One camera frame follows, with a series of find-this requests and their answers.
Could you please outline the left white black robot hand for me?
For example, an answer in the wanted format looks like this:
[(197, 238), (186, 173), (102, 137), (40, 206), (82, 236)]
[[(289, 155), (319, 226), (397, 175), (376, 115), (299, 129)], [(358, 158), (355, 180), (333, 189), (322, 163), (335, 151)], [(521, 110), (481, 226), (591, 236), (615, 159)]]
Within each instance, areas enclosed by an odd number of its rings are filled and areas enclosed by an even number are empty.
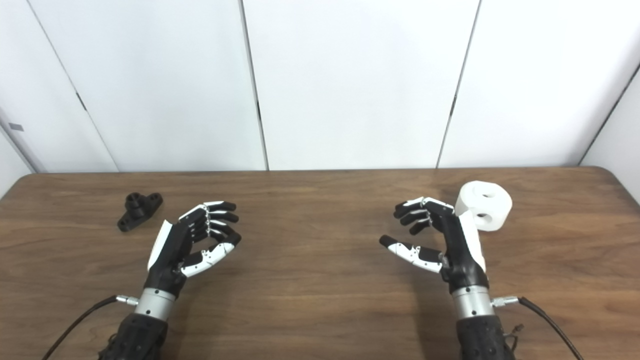
[(208, 271), (242, 240), (231, 228), (238, 223), (237, 205), (204, 202), (181, 215), (176, 223), (164, 221), (151, 249), (144, 289), (179, 297), (188, 278)]

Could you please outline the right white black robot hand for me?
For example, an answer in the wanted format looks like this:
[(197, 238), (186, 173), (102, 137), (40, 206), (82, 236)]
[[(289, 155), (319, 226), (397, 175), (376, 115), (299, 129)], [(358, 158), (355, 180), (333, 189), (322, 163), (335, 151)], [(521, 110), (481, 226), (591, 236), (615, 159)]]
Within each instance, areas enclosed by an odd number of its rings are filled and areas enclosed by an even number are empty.
[(396, 205), (393, 216), (403, 226), (411, 226), (411, 235), (427, 228), (439, 231), (446, 249), (440, 251), (382, 235), (379, 243), (384, 248), (418, 268), (439, 274), (450, 293), (475, 286), (489, 289), (486, 260), (471, 212), (457, 213), (448, 203), (419, 197)]

